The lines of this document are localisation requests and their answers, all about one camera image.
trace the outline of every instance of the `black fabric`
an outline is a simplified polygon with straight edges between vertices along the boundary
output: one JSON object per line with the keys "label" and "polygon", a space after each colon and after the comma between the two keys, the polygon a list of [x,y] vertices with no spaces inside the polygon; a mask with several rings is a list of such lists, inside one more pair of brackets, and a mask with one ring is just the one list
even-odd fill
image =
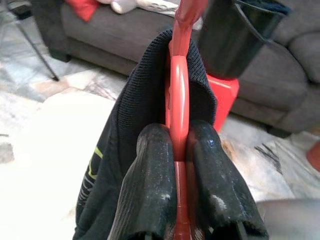
{"label": "black fabric", "polygon": [[169,130],[153,123],[139,135],[137,157],[126,173],[108,240],[138,240],[149,234],[173,238],[177,188]]}
{"label": "black fabric", "polygon": [[[268,239],[249,188],[213,127],[193,121],[186,149],[192,239]],[[239,237],[241,226],[247,238]]]}
{"label": "black fabric", "polygon": [[[89,176],[88,167],[76,207],[74,240],[105,240],[117,209],[122,180],[136,158],[137,139],[151,123],[164,123],[164,76],[172,31],[151,42],[117,99],[97,143],[90,165],[98,165]],[[216,99],[193,41],[187,55],[190,119],[213,124]]]}

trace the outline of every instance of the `red plastic hook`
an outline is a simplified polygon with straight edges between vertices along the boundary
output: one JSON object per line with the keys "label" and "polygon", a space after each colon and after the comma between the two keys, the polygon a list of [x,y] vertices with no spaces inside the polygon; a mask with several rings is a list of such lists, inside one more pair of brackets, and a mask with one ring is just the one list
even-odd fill
{"label": "red plastic hook", "polygon": [[189,76],[187,54],[192,26],[201,17],[208,0],[181,0],[175,13],[170,58],[165,83],[166,125],[173,143],[177,188],[177,215],[175,240],[190,240],[190,221],[187,202],[187,176],[185,164],[186,141],[189,132]]}

